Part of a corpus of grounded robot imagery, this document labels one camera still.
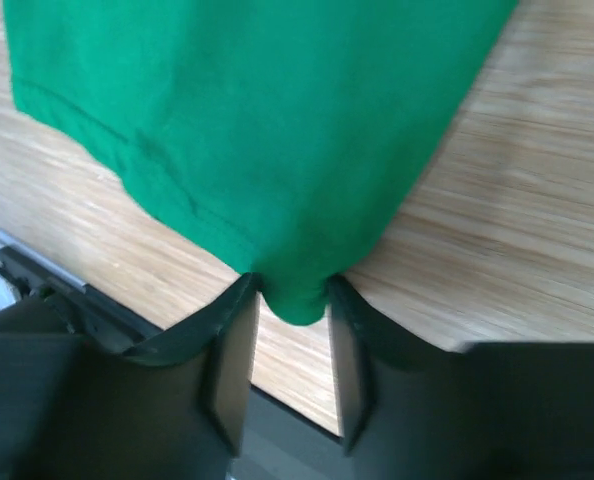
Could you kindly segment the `green t-shirt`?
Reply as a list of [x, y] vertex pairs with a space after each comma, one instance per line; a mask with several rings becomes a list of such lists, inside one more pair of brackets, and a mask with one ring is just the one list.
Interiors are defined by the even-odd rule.
[[511, 1], [7, 1], [17, 109], [318, 321], [431, 160]]

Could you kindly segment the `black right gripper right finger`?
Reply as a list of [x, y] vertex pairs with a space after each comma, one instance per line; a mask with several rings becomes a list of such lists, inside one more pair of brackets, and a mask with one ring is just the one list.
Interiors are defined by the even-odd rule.
[[342, 445], [359, 479], [594, 479], [594, 343], [443, 350], [328, 283]]

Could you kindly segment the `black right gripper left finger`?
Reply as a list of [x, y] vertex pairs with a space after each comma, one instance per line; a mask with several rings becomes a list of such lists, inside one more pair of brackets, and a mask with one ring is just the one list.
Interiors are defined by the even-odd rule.
[[161, 330], [48, 285], [0, 311], [0, 479], [223, 479], [239, 454], [258, 278]]

